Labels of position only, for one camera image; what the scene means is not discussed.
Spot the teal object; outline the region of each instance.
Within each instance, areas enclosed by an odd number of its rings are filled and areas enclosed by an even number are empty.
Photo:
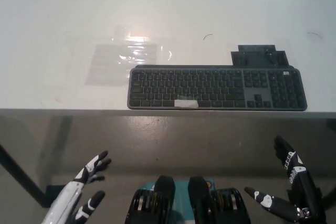
[[[214,190],[214,180],[211,178],[205,179],[208,183],[209,189]],[[189,180],[175,181],[175,198],[173,204],[173,211],[170,216],[170,224],[194,224],[195,218],[193,209],[190,206],[188,194]],[[154,190],[155,182],[150,182],[142,186],[140,189]]]

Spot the white table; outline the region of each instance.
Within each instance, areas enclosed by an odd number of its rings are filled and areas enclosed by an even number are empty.
[[[335,14],[335,0],[0,0],[0,113],[335,118]],[[308,109],[129,110],[138,58],[122,57],[136,41],[143,62],[165,65],[231,65],[237,45],[276,45]]]

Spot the keyboard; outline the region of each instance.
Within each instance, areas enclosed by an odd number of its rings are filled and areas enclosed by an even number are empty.
[[[233,66],[139,65],[128,107],[150,110],[304,111],[299,70]]]

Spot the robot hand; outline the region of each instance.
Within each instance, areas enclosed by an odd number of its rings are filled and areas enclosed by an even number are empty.
[[[296,151],[281,137],[275,138],[276,156],[281,160],[291,183],[290,202],[246,187],[247,192],[272,214],[290,222],[326,223],[321,191],[316,188]]]
[[[103,200],[105,196],[103,191],[95,193],[76,213],[72,213],[80,199],[84,185],[105,179],[104,176],[97,175],[97,172],[105,170],[111,163],[110,158],[105,159],[107,154],[108,152],[105,151],[94,157],[77,176],[63,188],[51,205],[42,224],[84,224],[88,220],[96,207]]]

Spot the gray concrete floor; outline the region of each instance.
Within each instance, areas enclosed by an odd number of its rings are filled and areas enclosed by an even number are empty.
[[[41,188],[66,184],[89,159],[109,151],[112,164],[105,172],[106,181],[84,190],[83,201],[98,189],[106,192],[88,223],[123,223],[135,190],[161,174],[175,179],[213,177],[216,188],[240,190],[252,223],[285,223],[243,190],[252,186],[286,197],[290,185],[273,150],[277,134],[298,151],[323,194],[335,188],[336,133],[324,120],[0,117],[0,143]],[[2,167],[0,185],[0,223],[43,220],[46,209]],[[328,223],[336,223],[336,207],[327,215]]]

